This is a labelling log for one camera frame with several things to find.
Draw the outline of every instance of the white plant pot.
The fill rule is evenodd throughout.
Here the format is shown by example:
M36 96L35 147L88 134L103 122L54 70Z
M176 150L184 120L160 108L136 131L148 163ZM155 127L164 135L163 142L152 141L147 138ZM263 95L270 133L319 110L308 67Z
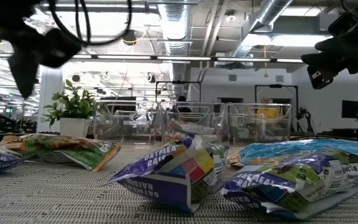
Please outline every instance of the white plant pot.
M85 138L88 133L88 120L80 118L60 118L60 135Z

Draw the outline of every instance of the silver ductwork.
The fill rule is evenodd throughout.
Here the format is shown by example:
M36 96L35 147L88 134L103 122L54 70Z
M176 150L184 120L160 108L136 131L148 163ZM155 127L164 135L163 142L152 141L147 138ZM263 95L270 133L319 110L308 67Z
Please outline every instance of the silver ductwork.
M252 46L247 39L250 31L264 26L271 26L283 11L291 4L293 0L264 0L260 10L249 15L244 22L243 37L244 40L232 52L230 57L245 57L251 51Z
M162 33L164 39L185 40L189 34L190 6L185 4L160 4L158 5L162 18ZM168 55L183 56L189 54L189 43L166 42L165 50ZM185 63L171 63L169 72L171 81L185 81L190 68ZM172 85L173 94L177 98L183 94L183 86Z

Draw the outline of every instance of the clear plastic bin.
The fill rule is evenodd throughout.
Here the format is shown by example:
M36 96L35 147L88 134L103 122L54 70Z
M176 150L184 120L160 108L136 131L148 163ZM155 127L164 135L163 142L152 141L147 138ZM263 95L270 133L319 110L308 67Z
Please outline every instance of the clear plastic bin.
M223 103L161 102L158 107L162 142L176 133L194 133L208 142L221 142L220 125L224 117Z
M224 129L230 145L287 141L291 131L291 105L228 103Z
M158 103L100 100L94 116L94 138L123 144L154 144Z

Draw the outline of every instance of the conveyor belt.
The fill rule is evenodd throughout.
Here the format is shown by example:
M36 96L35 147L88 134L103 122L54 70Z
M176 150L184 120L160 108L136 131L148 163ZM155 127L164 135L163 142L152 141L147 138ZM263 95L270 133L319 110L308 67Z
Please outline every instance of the conveyor belt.
M149 147L124 146L99 172L37 162L4 172L0 174L0 223L298 223L247 210L220 194L207 199L192 215L144 199L118 184L98 187L149 151ZM229 168L226 177L235 171ZM305 222L357 224L358 194Z

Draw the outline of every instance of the potted plant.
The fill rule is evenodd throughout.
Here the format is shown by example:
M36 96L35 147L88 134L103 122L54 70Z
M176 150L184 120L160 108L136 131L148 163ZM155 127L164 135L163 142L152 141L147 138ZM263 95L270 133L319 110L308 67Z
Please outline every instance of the potted plant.
M72 91L72 96L55 93L52 100L56 101L52 105L46 105L50 114L43 114L45 120L49 121L49 126L56 121L60 121L60 134L85 138L88 132L89 117L93 115L95 100L94 96L87 90L83 90L82 95L78 94L81 87L73 87L73 84L66 80L66 90Z

